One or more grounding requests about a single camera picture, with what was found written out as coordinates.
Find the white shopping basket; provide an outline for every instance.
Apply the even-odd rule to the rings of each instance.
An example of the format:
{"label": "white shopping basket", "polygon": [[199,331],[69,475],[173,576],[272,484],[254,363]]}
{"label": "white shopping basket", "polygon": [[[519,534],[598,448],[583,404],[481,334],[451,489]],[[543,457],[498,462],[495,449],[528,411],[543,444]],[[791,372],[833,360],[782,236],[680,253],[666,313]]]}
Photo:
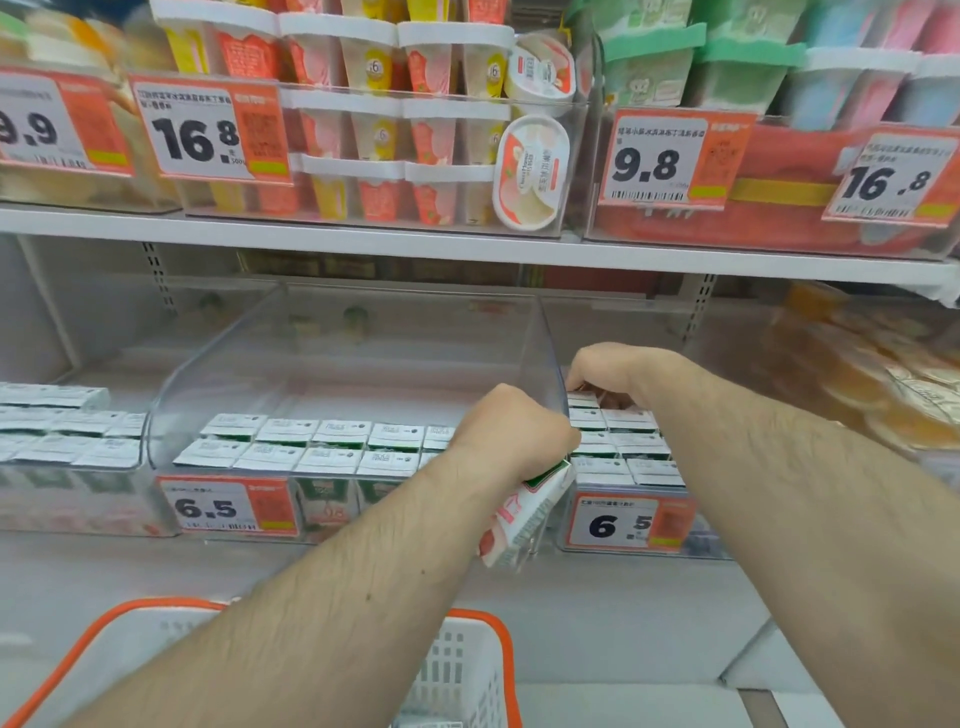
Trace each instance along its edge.
{"label": "white shopping basket", "polygon": [[[54,728],[145,665],[225,604],[138,599],[91,624],[3,728]],[[521,728],[510,633],[485,612],[452,610],[430,647],[403,710],[461,720],[466,728]]]}

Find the price tag holder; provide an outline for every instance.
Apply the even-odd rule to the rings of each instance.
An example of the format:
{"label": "price tag holder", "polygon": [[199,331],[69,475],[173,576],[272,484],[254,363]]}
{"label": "price tag holder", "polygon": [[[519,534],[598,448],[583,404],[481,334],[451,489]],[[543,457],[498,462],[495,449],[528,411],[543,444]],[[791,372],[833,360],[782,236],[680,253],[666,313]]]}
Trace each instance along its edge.
{"label": "price tag holder", "polygon": [[286,478],[161,475],[156,481],[184,531],[300,534]]}
{"label": "price tag holder", "polygon": [[583,490],[574,497],[566,545],[578,550],[675,553],[697,516],[692,498]]}
{"label": "price tag holder", "polygon": [[756,115],[620,109],[597,205],[722,210]]}
{"label": "price tag holder", "polygon": [[277,86],[131,77],[163,177],[293,184]]}
{"label": "price tag holder", "polygon": [[133,175],[102,79],[0,68],[0,163]]}
{"label": "price tag holder", "polygon": [[875,133],[823,219],[945,228],[960,210],[958,146],[947,130]]}

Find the human arm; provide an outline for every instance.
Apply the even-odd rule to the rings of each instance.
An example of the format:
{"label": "human arm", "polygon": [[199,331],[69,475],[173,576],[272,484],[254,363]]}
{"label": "human arm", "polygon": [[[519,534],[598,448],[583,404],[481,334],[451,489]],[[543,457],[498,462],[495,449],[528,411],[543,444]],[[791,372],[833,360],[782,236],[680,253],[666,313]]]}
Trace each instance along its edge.
{"label": "human arm", "polygon": [[690,492],[850,728],[960,725],[960,497],[877,443],[663,350],[589,382],[653,410]]}
{"label": "human arm", "polygon": [[578,442],[565,417],[498,386],[447,452],[67,727],[383,728],[493,511]]}

